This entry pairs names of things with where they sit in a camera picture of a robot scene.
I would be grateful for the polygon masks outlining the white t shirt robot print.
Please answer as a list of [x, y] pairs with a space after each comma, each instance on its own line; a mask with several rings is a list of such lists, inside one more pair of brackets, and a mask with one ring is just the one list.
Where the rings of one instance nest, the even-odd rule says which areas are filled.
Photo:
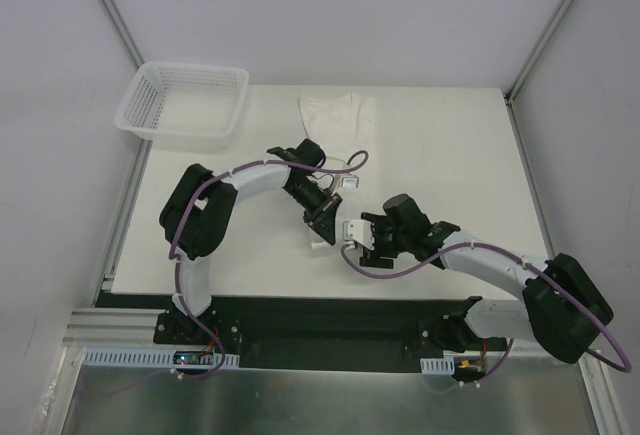
[[381, 191], [378, 156], [376, 154], [376, 100], [348, 93], [337, 98], [303, 96], [298, 106], [306, 136], [317, 143], [326, 155], [324, 167], [330, 170], [346, 169], [363, 160], [355, 153], [365, 150], [369, 158], [364, 167], [353, 173], [359, 177], [358, 189], [339, 187], [342, 175], [317, 174], [322, 188], [338, 193], [343, 202], [336, 217], [336, 245], [342, 239], [344, 221], [356, 219], [363, 211], [377, 206]]

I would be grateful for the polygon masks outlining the aluminium frame rail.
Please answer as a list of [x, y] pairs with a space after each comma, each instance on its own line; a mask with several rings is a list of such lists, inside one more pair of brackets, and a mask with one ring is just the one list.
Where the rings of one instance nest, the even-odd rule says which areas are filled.
[[186, 349], [207, 345], [243, 368], [409, 373], [421, 359], [497, 353], [508, 340], [538, 345], [573, 364], [598, 338], [595, 322], [556, 300], [518, 302], [216, 298], [190, 318], [177, 308], [83, 308], [71, 315], [67, 347]]

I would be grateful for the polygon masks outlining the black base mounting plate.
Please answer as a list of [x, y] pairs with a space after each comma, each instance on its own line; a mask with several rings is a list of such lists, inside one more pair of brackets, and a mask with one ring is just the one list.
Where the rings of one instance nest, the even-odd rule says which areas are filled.
[[[154, 344], [238, 355], [243, 368], [408, 374], [421, 372], [421, 358], [458, 353], [433, 344], [427, 330], [462, 302], [222, 296], [197, 320], [167, 296], [103, 293], [97, 305], [156, 309]], [[459, 354], [479, 373], [507, 346], [481, 339]]]

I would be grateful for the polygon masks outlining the white perforated plastic basket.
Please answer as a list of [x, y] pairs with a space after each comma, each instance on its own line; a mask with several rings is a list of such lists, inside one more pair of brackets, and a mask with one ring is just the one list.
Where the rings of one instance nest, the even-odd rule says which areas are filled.
[[166, 150], [223, 150], [241, 124], [249, 80], [241, 68], [147, 62], [133, 76], [114, 125]]

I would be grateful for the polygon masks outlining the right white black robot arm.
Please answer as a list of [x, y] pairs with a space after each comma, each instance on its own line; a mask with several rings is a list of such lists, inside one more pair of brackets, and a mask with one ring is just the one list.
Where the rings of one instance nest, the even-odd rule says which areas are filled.
[[433, 344], [461, 353], [484, 339], [537, 343], [564, 363], [574, 363], [614, 317], [601, 292], [573, 257], [514, 254], [474, 237], [459, 226], [432, 222], [407, 194], [344, 224], [361, 250], [360, 267], [373, 278], [393, 277], [395, 259], [408, 253], [424, 265], [470, 275], [509, 294], [507, 300], [472, 296], [432, 324]]

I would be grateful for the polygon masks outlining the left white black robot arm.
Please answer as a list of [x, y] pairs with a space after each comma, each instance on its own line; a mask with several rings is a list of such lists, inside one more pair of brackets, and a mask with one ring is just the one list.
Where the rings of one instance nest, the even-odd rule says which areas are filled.
[[303, 208], [303, 222], [320, 240], [336, 243], [336, 216], [342, 198], [335, 186], [321, 187], [320, 173], [334, 178], [346, 168], [326, 168], [326, 155], [309, 139], [296, 148], [269, 149], [263, 158], [219, 175], [200, 164], [190, 165], [159, 217], [169, 259], [176, 264], [172, 302], [182, 312], [176, 330], [188, 343], [204, 342], [211, 320], [210, 256], [222, 243], [236, 205], [271, 190], [282, 189]]

